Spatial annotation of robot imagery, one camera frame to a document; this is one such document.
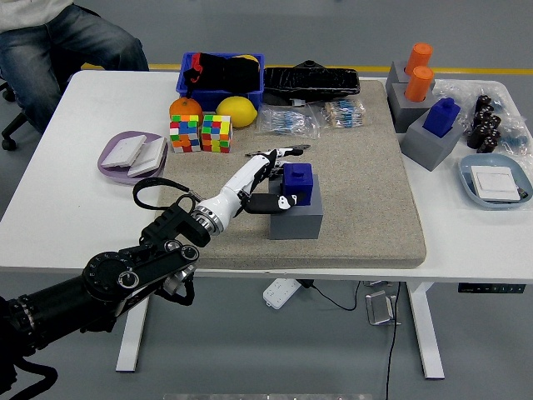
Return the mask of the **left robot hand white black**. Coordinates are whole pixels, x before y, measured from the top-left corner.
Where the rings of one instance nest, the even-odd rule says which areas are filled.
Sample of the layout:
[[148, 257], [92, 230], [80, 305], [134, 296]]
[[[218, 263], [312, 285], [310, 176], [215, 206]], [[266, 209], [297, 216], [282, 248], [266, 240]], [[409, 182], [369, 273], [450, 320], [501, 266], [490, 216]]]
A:
[[278, 195], [253, 191], [259, 183], [276, 175], [284, 165], [280, 159], [286, 156], [300, 156], [306, 145], [281, 147], [254, 152], [222, 187], [215, 197], [201, 201], [192, 216], [213, 236], [227, 229], [232, 218], [241, 211], [250, 214], [277, 214], [294, 207], [304, 194]]

